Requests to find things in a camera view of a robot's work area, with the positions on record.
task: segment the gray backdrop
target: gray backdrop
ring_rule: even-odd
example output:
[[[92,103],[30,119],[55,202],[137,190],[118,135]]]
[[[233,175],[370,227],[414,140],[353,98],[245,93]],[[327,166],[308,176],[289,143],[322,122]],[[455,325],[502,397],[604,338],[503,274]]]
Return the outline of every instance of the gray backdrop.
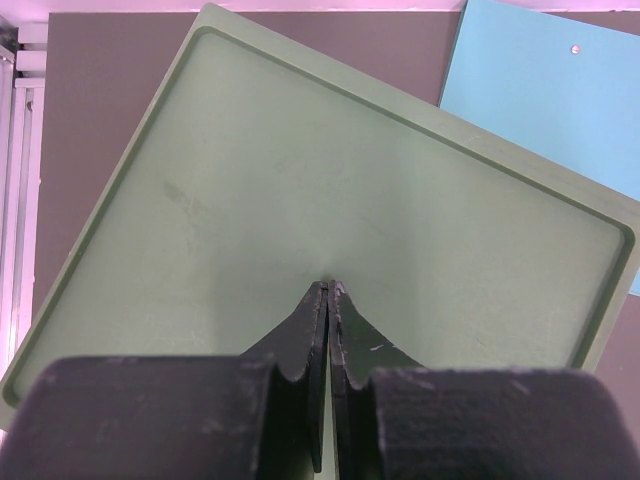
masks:
[[[252,13],[250,19],[436,104],[458,13]],[[640,34],[640,12],[562,14]],[[194,14],[53,14],[49,23],[34,311],[58,275]],[[640,444],[640,298],[597,375]]]

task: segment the green tray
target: green tray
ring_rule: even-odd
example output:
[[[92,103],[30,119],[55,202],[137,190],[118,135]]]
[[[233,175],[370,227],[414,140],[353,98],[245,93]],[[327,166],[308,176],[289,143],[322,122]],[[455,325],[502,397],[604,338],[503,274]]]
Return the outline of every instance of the green tray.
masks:
[[[329,278],[427,366],[592,369],[639,227],[635,201],[206,6],[2,380],[0,426],[57,358],[238,353]]]

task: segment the blue card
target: blue card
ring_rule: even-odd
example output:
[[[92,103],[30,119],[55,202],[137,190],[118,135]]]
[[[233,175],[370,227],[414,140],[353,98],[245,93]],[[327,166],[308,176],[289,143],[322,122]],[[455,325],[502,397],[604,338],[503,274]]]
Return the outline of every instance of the blue card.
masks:
[[[638,36],[469,0],[440,107],[640,200]]]

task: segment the white wall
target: white wall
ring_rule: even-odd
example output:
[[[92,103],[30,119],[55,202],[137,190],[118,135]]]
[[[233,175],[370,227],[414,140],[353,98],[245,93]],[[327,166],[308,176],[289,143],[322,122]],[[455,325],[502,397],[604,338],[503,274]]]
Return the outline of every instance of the white wall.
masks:
[[[640,0],[505,0],[546,11],[640,10]],[[0,0],[0,15],[20,26],[46,22],[50,12],[189,12],[206,0]],[[216,0],[234,11],[447,11],[464,0]]]

